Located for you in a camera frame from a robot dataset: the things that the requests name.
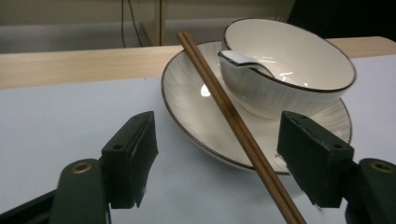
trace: wooden chopstick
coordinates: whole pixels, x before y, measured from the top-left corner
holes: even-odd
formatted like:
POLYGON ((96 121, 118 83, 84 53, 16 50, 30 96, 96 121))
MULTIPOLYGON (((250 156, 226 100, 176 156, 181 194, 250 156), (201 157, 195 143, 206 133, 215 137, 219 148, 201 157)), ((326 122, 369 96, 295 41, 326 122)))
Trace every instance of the wooden chopstick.
POLYGON ((215 99, 221 113, 226 118, 233 133, 245 150, 245 153, 247 153, 248 158, 259 174, 263 184, 268 189, 283 218, 288 223, 305 223, 300 211, 284 188, 282 182, 280 182, 271 164, 265 158, 253 135, 250 133, 248 126, 240 117, 190 35, 186 32, 177 33, 177 38, 189 55, 196 70, 215 99))

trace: bowl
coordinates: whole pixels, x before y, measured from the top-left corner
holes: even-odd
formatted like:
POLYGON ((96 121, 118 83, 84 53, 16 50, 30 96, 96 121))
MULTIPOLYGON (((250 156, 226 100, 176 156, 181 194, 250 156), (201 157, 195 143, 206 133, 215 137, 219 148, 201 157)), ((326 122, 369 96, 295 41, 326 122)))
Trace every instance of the bowl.
POLYGON ((244 54, 261 69, 219 53, 225 86, 250 113, 280 119, 283 110, 312 116, 339 100, 355 82, 348 57, 321 37, 280 21, 249 18, 229 24, 222 50, 244 54))

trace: white tabletop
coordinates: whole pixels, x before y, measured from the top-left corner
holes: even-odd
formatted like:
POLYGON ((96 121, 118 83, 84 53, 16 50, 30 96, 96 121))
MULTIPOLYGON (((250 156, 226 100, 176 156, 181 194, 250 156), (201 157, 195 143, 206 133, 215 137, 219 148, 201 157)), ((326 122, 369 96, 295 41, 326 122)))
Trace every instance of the white tabletop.
MULTIPOLYGON (((343 96, 352 118, 354 161, 396 163, 396 55, 354 59, 358 79, 343 96)), ((140 208, 112 210, 113 223, 284 223, 255 173, 217 161, 172 120, 161 79, 0 90, 0 213, 56 188, 69 163, 98 159, 131 116, 155 112, 159 156, 140 208)), ((281 176, 307 223, 345 223, 318 210, 291 176, 281 176)))

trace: white plate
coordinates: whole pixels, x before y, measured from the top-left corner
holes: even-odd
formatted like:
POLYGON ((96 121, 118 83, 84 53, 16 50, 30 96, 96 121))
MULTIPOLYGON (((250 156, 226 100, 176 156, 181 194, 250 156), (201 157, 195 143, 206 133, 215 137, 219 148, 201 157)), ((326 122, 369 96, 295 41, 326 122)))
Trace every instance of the white plate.
MULTIPOLYGON (((221 43, 201 44, 198 49, 227 91, 219 70, 218 52, 221 43)), ((254 170, 184 50, 166 65, 162 92, 171 116, 189 138, 221 161, 254 170)), ((276 154, 279 120, 256 117, 242 108, 231 94, 228 95, 274 170, 279 174, 288 174, 286 163, 276 154)), ((350 142, 351 121, 341 100, 310 118, 347 143, 350 142)))

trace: cord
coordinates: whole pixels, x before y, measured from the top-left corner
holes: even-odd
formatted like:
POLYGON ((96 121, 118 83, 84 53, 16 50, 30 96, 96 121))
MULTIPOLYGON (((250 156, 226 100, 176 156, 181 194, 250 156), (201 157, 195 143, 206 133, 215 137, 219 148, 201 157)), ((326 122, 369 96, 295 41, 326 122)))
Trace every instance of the cord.
MULTIPOLYGON (((134 11, 132 10, 131 0, 128 0, 129 9, 131 11, 132 22, 134 24, 134 31, 136 32, 137 40, 139 41, 140 47, 143 47, 142 40, 140 39, 140 35, 137 32, 136 22, 134 20, 134 11)), ((124 0, 121 0, 121 37, 122 37, 122 45, 126 48, 125 45, 125 37, 124 37, 124 0)))

